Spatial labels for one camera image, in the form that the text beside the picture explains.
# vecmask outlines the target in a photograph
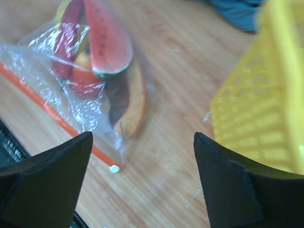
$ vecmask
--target black object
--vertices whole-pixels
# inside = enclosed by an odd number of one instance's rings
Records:
[[[233,152],[202,133],[194,151],[212,228],[303,228],[304,176]]]
[[[30,157],[0,121],[0,228],[88,228],[74,211],[90,132]]]

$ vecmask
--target orange zipper strip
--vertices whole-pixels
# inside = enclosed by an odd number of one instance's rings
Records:
[[[14,84],[19,90],[21,90],[29,99],[35,102],[42,110],[44,110],[53,120],[57,122],[67,133],[72,137],[78,135],[77,131],[69,125],[59,114],[58,112],[38,93],[36,93],[25,81],[19,78],[12,70],[5,66],[3,62],[0,61],[0,74],[6,77],[12,84]],[[117,165],[121,167],[120,164],[116,163],[112,158],[103,153],[96,146],[93,146],[92,153],[106,163],[108,166]]]

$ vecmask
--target clear plastic bag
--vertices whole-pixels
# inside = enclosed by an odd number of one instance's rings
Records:
[[[93,153],[121,167],[155,92],[151,69],[103,0],[66,0],[17,45],[0,45],[0,73]]]

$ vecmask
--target plastic basket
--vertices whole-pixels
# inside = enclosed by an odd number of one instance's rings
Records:
[[[268,0],[259,34],[211,102],[215,140],[304,174],[304,0]]]

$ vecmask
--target blue fabric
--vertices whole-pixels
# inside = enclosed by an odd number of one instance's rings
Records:
[[[263,0],[200,0],[213,5],[227,21],[247,32],[256,32],[256,14]]]

